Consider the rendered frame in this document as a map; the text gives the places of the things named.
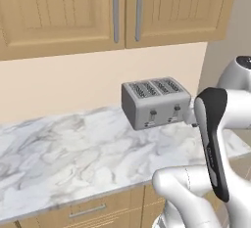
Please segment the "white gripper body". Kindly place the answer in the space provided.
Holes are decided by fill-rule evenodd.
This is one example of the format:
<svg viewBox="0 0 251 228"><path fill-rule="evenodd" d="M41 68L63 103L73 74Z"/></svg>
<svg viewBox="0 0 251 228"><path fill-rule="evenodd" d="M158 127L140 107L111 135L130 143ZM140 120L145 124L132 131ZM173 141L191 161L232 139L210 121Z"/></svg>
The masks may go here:
<svg viewBox="0 0 251 228"><path fill-rule="evenodd" d="M191 125L192 127L197 127L198 126L198 123L197 123L197 120L196 120L196 117L195 117L195 113L194 113L193 104L190 104L187 111L184 113L183 121L187 125Z"/></svg>

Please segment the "grey four-slot toaster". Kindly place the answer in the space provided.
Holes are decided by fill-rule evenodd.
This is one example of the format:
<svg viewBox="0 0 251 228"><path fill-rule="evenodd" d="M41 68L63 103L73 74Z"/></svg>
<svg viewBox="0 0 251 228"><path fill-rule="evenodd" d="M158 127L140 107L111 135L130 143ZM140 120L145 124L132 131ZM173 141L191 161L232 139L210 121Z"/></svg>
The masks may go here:
<svg viewBox="0 0 251 228"><path fill-rule="evenodd" d="M134 130L184 121L191 94L174 78L122 84L122 109Z"/></svg>

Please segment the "light wood base cupboard door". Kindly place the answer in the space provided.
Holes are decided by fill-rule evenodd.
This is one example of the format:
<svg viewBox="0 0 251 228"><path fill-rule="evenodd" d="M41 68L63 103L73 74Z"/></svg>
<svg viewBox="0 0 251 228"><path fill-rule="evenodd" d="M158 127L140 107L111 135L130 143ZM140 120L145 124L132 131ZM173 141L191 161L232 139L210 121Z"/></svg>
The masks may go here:
<svg viewBox="0 0 251 228"><path fill-rule="evenodd" d="M144 186L141 228L151 228L154 220L161 214L165 199L157 195L151 184Z"/></svg>

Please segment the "light wood drawer front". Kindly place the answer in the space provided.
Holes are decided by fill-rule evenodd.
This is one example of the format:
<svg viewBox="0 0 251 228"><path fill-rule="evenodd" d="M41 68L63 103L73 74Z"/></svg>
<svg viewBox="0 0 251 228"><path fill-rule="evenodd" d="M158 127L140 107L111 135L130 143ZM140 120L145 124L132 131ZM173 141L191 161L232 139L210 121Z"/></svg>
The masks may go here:
<svg viewBox="0 0 251 228"><path fill-rule="evenodd" d="M136 187L78 205L20 219L22 228L140 228L144 190ZM106 208L76 218L69 214L106 204Z"/></svg>

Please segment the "wide light wood cupboard door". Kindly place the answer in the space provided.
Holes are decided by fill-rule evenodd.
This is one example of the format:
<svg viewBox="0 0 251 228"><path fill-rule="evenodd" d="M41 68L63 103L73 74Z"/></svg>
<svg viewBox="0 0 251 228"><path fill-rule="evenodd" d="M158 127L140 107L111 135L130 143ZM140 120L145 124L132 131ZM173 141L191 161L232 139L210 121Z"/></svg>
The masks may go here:
<svg viewBox="0 0 251 228"><path fill-rule="evenodd" d="M115 43L113 0L0 0L0 61L123 49L125 1Z"/></svg>

